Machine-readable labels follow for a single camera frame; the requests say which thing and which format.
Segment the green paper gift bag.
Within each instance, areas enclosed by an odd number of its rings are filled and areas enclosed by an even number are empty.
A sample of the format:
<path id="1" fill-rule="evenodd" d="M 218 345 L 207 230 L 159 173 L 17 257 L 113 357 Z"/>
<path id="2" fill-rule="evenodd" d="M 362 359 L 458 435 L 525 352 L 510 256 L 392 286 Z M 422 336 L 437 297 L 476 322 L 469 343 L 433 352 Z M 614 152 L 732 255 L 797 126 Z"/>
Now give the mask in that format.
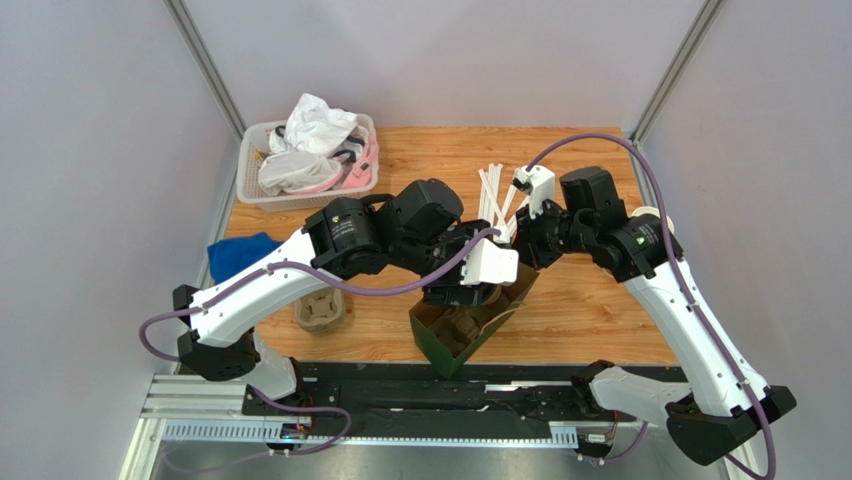
<path id="1" fill-rule="evenodd" d="M 500 287 L 489 303 L 477 307 L 417 303 L 409 310 L 415 345 L 440 376 L 453 377 L 493 334 L 525 307 L 538 277 L 538 271 L 521 265 L 514 284 Z"/>

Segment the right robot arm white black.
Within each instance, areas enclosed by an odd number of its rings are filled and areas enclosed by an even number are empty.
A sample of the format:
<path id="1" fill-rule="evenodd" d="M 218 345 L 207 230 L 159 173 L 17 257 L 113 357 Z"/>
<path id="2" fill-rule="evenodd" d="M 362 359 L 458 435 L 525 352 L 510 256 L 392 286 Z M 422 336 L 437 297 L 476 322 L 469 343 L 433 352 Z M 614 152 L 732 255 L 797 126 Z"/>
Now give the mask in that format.
<path id="1" fill-rule="evenodd" d="M 596 361 L 571 379 L 579 414 L 619 411 L 663 427 L 688 458 L 709 465 L 795 407 L 792 392 L 768 384 L 703 306 L 660 217 L 629 215 L 607 170 L 556 176 L 542 166 L 521 167 L 513 185 L 528 198 L 515 215 L 521 262 L 541 270 L 566 254 L 589 255 L 646 310 L 685 376 L 663 382 Z"/>

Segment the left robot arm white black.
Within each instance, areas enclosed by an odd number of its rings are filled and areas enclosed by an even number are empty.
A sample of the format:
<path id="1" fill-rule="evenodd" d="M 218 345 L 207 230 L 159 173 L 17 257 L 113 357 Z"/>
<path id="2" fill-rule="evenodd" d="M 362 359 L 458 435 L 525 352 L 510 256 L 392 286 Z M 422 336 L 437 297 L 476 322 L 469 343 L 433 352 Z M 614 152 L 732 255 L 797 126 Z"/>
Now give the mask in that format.
<path id="1" fill-rule="evenodd" d="M 478 306 L 512 284 L 518 255 L 486 221 L 462 220 L 459 196 L 437 179 L 400 193 L 338 198 L 271 253 L 196 291 L 177 341 L 179 362 L 209 381 L 239 379 L 271 399 L 298 388 L 295 362 L 257 324 L 326 287 L 360 296 L 421 291 L 427 303 Z"/>

